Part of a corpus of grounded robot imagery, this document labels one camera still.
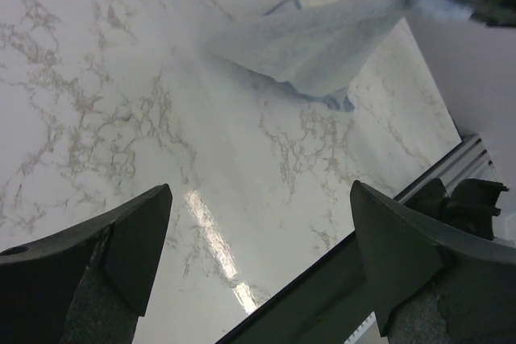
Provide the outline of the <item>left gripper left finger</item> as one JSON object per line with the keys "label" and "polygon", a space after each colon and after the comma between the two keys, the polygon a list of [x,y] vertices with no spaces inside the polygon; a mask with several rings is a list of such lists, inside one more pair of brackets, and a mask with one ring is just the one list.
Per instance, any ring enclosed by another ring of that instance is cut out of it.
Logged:
{"label": "left gripper left finger", "polygon": [[1,253],[3,343],[130,343],[144,316],[173,195],[158,185]]}

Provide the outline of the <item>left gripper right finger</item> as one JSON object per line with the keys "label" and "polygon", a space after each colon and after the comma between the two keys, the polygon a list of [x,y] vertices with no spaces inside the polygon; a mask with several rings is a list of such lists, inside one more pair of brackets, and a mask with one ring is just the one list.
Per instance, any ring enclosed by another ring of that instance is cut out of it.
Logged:
{"label": "left gripper right finger", "polygon": [[515,249],[457,230],[355,181],[352,217],[381,336],[513,343]]}

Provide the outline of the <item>blue cloth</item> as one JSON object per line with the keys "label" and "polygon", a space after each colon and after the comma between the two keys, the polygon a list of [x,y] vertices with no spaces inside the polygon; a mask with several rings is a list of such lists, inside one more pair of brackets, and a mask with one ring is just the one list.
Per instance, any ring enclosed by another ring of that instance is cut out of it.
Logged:
{"label": "blue cloth", "polygon": [[352,112],[347,93],[368,58],[411,10],[466,21],[474,9],[459,0],[338,0],[304,7],[283,0],[258,19],[212,35],[207,50],[271,77],[295,96]]}

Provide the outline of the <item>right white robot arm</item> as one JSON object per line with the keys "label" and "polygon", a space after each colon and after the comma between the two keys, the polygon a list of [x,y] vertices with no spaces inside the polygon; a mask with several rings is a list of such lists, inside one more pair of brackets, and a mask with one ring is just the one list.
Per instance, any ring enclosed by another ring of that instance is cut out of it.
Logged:
{"label": "right white robot arm", "polygon": [[[515,27],[515,0],[411,0],[421,15],[437,20],[466,21],[490,28]],[[493,218],[501,193],[508,188],[487,180],[461,181],[434,210],[434,217],[469,234],[493,240]]]}

